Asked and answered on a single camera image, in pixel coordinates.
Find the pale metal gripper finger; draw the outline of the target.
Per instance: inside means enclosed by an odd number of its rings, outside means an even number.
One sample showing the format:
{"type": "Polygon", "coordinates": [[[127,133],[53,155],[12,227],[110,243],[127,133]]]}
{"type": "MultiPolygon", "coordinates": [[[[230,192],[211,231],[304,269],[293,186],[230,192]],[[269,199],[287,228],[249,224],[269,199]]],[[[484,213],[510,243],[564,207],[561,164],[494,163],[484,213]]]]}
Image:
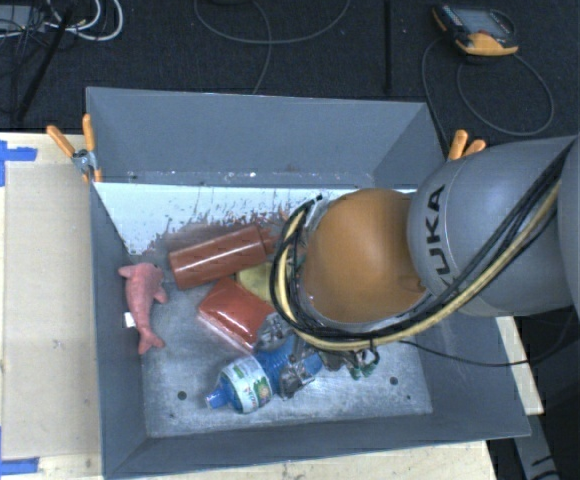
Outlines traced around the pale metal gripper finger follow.
{"type": "Polygon", "coordinates": [[[299,385],[314,381],[317,374],[317,363],[313,358],[304,358],[294,364],[295,376],[299,385]]]}
{"type": "Polygon", "coordinates": [[[279,396],[291,399],[301,388],[301,374],[295,368],[283,368],[279,374],[279,396]]]}

